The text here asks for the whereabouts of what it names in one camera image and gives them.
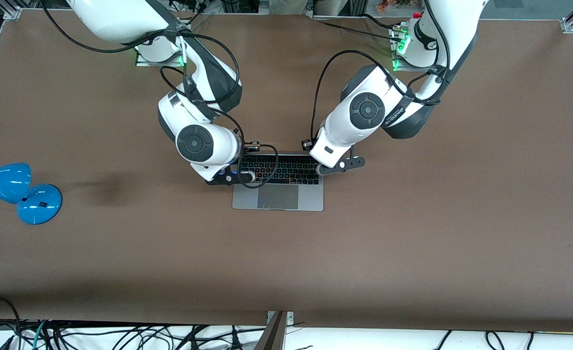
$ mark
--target wire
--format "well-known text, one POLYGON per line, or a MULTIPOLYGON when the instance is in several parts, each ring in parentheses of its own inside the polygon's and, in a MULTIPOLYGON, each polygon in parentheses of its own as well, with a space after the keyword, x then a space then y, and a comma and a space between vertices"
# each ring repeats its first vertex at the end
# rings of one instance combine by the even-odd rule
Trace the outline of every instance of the wire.
POLYGON ((504 350, 504 344, 502 344, 502 340, 500 340, 500 337, 497 335, 496 332, 491 332, 491 331, 487 331, 485 332, 485 341, 487 342, 487 345, 489 345, 489 347, 491 348, 491 350, 498 350, 495 347, 493 347, 493 345, 491 345, 490 341, 489 341, 489 335, 493 334, 493 336, 496 337, 496 339, 498 340, 498 344, 500 344, 500 350, 504 350))
POLYGON ((159 35, 162 35, 162 32, 157 31, 157 32, 152 32, 152 33, 148 33, 146 34, 144 37, 142 38, 138 38, 136 40, 134 40, 133 42, 130 42, 128 45, 120 47, 119 49, 110 49, 110 50, 106 50, 106 49, 97 49, 96 47, 91 47, 91 46, 87 46, 86 44, 82 44, 81 42, 78 42, 77 40, 75 40, 74 38, 70 37, 70 35, 68 35, 64 29, 62 29, 59 24, 57 24, 57 22, 55 22, 55 19, 53 19, 53 17, 51 16, 51 14, 49 13, 49 10, 47 9, 47 7, 44 5, 44 0, 39 0, 40 5, 42 6, 42 10, 44 11, 44 14, 46 14, 46 16, 49 18, 49 20, 51 21, 51 23, 53 23, 53 26, 55 26, 55 28, 68 40, 70 40, 73 44, 83 47, 84 49, 90 50, 90 51, 94 51, 96 53, 121 53, 122 51, 126 51, 126 50, 130 50, 135 48, 137 45, 142 44, 146 41, 150 41, 153 40, 154 38, 156 38, 159 35))
POLYGON ((530 338, 528 339, 528 344, 526 344, 526 350, 530 350, 530 347, 533 345, 533 339, 535 338, 535 332, 529 332, 530 338))
POLYGON ((440 84, 440 86, 437 87, 437 90, 435 91, 435 93, 427 99, 427 101, 429 102, 435 96, 437 96, 438 93, 440 93, 440 91, 442 90, 442 87, 444 86, 444 82, 446 82, 446 76, 448 75, 448 71, 451 69, 451 50, 448 47, 448 40, 446 39, 446 35, 444 35, 444 31, 442 31, 442 27, 437 22, 435 15, 433 15, 433 10, 431 9, 431 6, 429 5, 429 0, 422 0, 422 4, 424 4, 424 6, 427 8, 427 11, 429 11, 429 15, 431 16, 431 20, 432 20, 433 24, 435 25, 435 29, 437 29, 437 32, 440 33, 440 37, 442 37, 442 43, 444 44, 444 51, 446 52, 446 69, 444 69, 444 75, 442 76, 442 83, 440 84))
POLYGON ((379 21, 377 20, 377 18, 375 18, 375 17, 373 17, 373 16, 371 16, 370 14, 367 14, 367 13, 362 13, 362 14, 360 14, 359 16, 360 16, 360 17, 370 18, 373 22, 375 22, 375 24, 377 24, 377 26, 380 26, 380 27, 386 28, 386 29, 392 29, 392 27, 394 27, 394 26, 396 26, 396 25, 398 25, 398 24, 401 24, 401 22, 398 22, 398 23, 395 23, 395 24, 389 24, 389 25, 388 25, 388 24, 384 24, 384 23, 379 22, 379 21))
POLYGON ((267 176, 266 179, 262 180, 260 182, 260 184, 258 184, 257 186, 249 186, 248 184, 244 183, 243 180, 241 179, 241 162, 243 157, 246 155, 245 153, 245 146, 246 144, 251 144, 245 141, 245 137, 244 137, 244 133, 243 133, 243 129, 241 127, 241 124, 239 124, 237 122, 237 120, 235 120, 235 118, 231 117, 228 113, 224 112, 224 111, 220 111, 219 109, 215 109, 215 108, 211 108, 211 111, 214 111, 215 113, 218 113, 220 115, 223 115, 224 117, 230 119, 239 129, 239 132, 241 133, 241 152, 239 153, 239 159, 237 160, 237 179, 239 181, 239 183, 244 186, 245 188, 249 188, 249 189, 257 189, 257 188, 261 188, 262 186, 266 185, 267 182, 269 182, 269 180, 271 180, 271 178, 273 178, 273 175, 275 175, 276 171, 278 170, 278 149, 275 148, 273 145, 271 144, 253 144, 254 146, 257 147, 266 147, 266 148, 271 148, 273 149, 273 152, 276 155, 276 161, 273 163, 273 169, 271 169, 271 173, 269 173, 269 175, 267 176))
POLYGON ((397 37, 389 37, 387 35, 380 35, 380 34, 375 34, 375 33, 370 33, 370 32, 365 32, 365 31, 360 31, 359 29, 353 29, 353 28, 349 28, 349 27, 343 27, 343 26, 339 26, 338 24, 333 24, 333 23, 327 23, 327 22, 321 22, 322 24, 325 24, 326 26, 330 26, 330 27, 335 27, 335 28, 340 28, 340 29, 344 29, 346 31, 350 31, 353 33, 360 33, 360 34, 364 34, 364 35, 370 35, 371 37, 380 37, 380 38, 384 38, 386 40, 390 40, 390 41, 401 41, 400 38, 397 37))
POLYGON ((195 20, 195 18, 198 17, 201 13, 202 11, 198 11, 197 13, 195 13, 193 17, 191 17, 191 19, 189 20, 188 24, 191 24, 191 22, 193 22, 193 20, 195 20))
POLYGON ((16 320, 15 332, 18 333, 18 336, 19 336, 18 337, 18 349, 22 349, 22 347, 20 347, 21 346, 20 345, 20 338, 21 338, 20 333, 22 333, 22 332, 20 330, 20 317, 18 316, 18 312, 16 311, 16 308, 14 307, 14 305, 8 299, 5 299, 4 297, 0 297, 0 301, 3 301, 4 303, 8 304, 8 306, 12 309, 12 313, 15 315, 15 320, 16 320))
MULTIPOLYGON (((373 64, 375 64, 375 66, 379 67, 382 70, 382 72, 386 75, 387 81, 393 87, 395 87, 395 89, 397 89, 397 91, 399 91, 399 93, 401 93, 403 96, 405 95, 405 92, 402 91, 402 89, 395 82, 395 79, 390 75, 390 73, 388 73, 388 71, 386 71, 386 69, 382 66, 382 64, 379 63, 379 61, 377 61, 376 59, 374 59, 373 57, 371 57, 370 55, 368 55, 367 53, 364 53, 362 51, 358 51, 358 50, 340 51, 339 53, 336 53, 335 55, 331 56, 329 61, 327 61, 326 65, 323 67, 323 71, 321 72, 321 75, 319 77, 319 82, 317 82, 317 89, 316 89, 316 92, 314 93, 313 118, 312 118, 312 121, 310 123, 310 140, 316 139, 316 136, 314 135, 314 120, 315 120, 316 114, 317 114, 317 101, 319 99, 319 90, 320 90, 320 86, 321 86, 321 82, 323 80, 323 77, 327 71, 327 67, 329 67, 329 65, 331 64, 331 62, 334 59, 336 59, 337 57, 339 57, 341 55, 345 55, 346 53, 355 53, 357 55, 361 55, 361 56, 368 58, 371 62, 373 62, 373 64)), ((422 101, 419 98, 414 98, 414 101, 419 102, 420 104, 424 104, 425 106, 436 105, 439 103, 439 102, 431 103, 431 102, 427 102, 427 101, 422 101)))
POLYGON ((40 326, 38 326, 38 329, 35 331, 34 344, 31 347, 32 350, 35 350, 37 348, 36 344, 38 343, 38 336, 40 336, 40 332, 42 332, 42 327, 44 327, 45 323, 47 323, 46 319, 42 321, 42 323, 40 323, 40 326))
POLYGON ((446 338, 448 338, 448 336, 451 334, 452 330, 446 332, 446 334, 444 335, 444 337, 442 338, 442 341, 440 341, 439 345, 437 346, 437 348, 433 349, 433 350, 441 350, 442 346, 444 346, 444 343, 446 342, 446 338))
MULTIPOLYGON (((240 330, 240 331, 237 331, 237 334, 248 333, 248 332, 261 332, 261 331, 264 331, 264 328, 251 328, 249 330, 240 330)), ((222 334, 220 336, 215 336, 215 337, 209 338, 206 341, 203 341, 202 343, 198 344, 197 346, 191 348, 190 350, 198 350, 200 348, 200 346, 202 346, 202 345, 204 345, 210 341, 222 340, 223 337, 227 337, 227 336, 231 336, 231 335, 233 335, 233 332, 229 332, 229 333, 222 334)))
POLYGON ((429 75, 430 73, 428 73, 428 71, 425 71, 423 74, 418 75, 416 78, 413 78, 412 80, 409 80, 409 83, 407 84, 407 88, 410 88, 411 85, 415 82, 417 82, 418 80, 426 77, 427 75, 429 75))
MULTIPOLYGON (((182 33, 182 32, 179 32, 179 35, 182 37, 203 38, 203 39, 209 40, 211 42, 214 42, 218 46, 222 47, 222 49, 224 49, 224 51, 226 51, 226 53, 230 56, 234 66, 235 66, 235 82, 233 84, 232 89, 230 89, 230 91, 228 91, 228 93, 226 95, 224 95, 223 97, 217 98, 215 100, 211 100, 211 101, 193 100, 192 102, 204 102, 205 104, 217 104, 217 103, 222 102, 222 101, 228 99, 229 97, 231 97, 233 95, 233 93, 235 93, 235 91, 237 91, 237 86, 239 84, 239 76, 240 76, 239 64, 237 62, 237 58, 235 58, 235 55, 232 53, 232 51, 230 51, 230 49, 226 45, 224 45, 222 42, 220 42, 219 40, 212 38, 212 37, 209 37, 209 36, 206 36, 206 35, 194 34, 194 33, 182 33)), ((161 78, 164 80, 164 82, 166 82, 166 84, 168 84, 168 86, 171 89, 173 89, 177 93, 180 93, 180 95, 187 97, 188 96, 188 94, 187 94, 187 63, 185 63, 185 65, 183 66, 182 69, 183 69, 183 71, 180 71, 180 69, 176 69, 174 67, 161 66, 159 68, 159 73, 161 75, 161 78), (164 69, 170 69, 170 70, 176 71, 177 73, 182 75, 183 91, 180 91, 180 89, 178 89, 176 86, 174 86, 168 80, 168 78, 165 76, 165 74, 163 72, 164 69)))

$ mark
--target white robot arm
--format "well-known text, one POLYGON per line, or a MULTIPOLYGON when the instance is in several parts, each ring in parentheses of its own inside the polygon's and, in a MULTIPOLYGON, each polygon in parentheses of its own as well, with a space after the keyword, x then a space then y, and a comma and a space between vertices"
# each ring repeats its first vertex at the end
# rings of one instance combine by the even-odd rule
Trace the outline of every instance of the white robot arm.
POLYGON ((378 66, 363 67, 322 122, 310 155, 333 168, 346 151, 380 126, 397 139, 418 133, 476 42, 477 24, 487 2, 424 1, 422 17, 408 22, 411 41, 398 52, 414 67, 430 67, 420 91, 414 93, 378 66))
POLYGON ((185 74, 184 81, 159 101, 160 126, 179 154, 206 181, 212 181, 239 157, 243 146, 240 137, 211 122, 219 113, 239 104, 243 87, 238 73, 198 40, 208 37, 191 33, 156 0, 67 1, 81 21, 103 40, 126 44, 147 33, 163 33, 136 49, 153 62, 162 62, 181 51, 196 69, 191 76, 185 74))

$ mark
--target brown tabletop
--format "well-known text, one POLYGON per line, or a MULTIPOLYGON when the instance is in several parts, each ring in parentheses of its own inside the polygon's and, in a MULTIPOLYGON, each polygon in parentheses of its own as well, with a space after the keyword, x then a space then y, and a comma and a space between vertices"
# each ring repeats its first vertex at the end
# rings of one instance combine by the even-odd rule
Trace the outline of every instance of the brown tabletop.
MULTIPOLYGON (((324 211, 268 212, 233 210, 232 188, 178 155, 157 122, 158 69, 23 11, 0 35, 0 165, 28 162, 64 204, 34 227, 0 201, 0 295, 25 318, 259 324, 295 310, 308 326, 573 330, 573 35, 556 21, 479 30, 417 137, 358 144, 367 165, 326 178, 324 211)), ((389 64, 384 40, 304 16, 213 16, 198 33, 237 56, 246 138, 281 151, 308 138, 331 55, 389 64)), ((319 121, 366 64, 335 60, 319 121)))

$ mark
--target silver laptop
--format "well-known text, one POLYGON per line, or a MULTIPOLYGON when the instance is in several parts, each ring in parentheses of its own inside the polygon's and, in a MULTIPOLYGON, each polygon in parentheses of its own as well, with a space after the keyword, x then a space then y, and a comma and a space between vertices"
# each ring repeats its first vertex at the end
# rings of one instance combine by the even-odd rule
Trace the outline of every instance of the silver laptop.
MULTIPOLYGON (((242 171, 253 171, 257 186, 269 177, 275 163, 275 155, 250 154, 241 161, 242 171)), ((286 153, 278 155, 278 168, 267 184, 258 189, 234 186, 232 207, 234 209, 261 210, 323 210, 323 177, 317 175, 319 165, 310 155, 286 153)))

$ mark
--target black strap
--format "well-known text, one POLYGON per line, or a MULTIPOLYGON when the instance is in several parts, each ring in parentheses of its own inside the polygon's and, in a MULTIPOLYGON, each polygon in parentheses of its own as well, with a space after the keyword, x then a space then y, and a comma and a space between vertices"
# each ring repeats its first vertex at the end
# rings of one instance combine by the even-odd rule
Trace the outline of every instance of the black strap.
POLYGON ((420 20, 414 26, 414 32, 419 42, 422 42, 425 50, 433 51, 437 49, 437 40, 425 34, 422 29, 420 29, 420 20))
POLYGON ((411 102, 414 100, 414 97, 416 97, 416 95, 412 89, 408 89, 395 109, 386 115, 386 118, 382 122, 382 129, 386 130, 393 124, 393 122, 396 122, 398 118, 401 118, 401 115, 405 114, 405 109, 407 106, 409 106, 409 104, 411 104, 411 102))

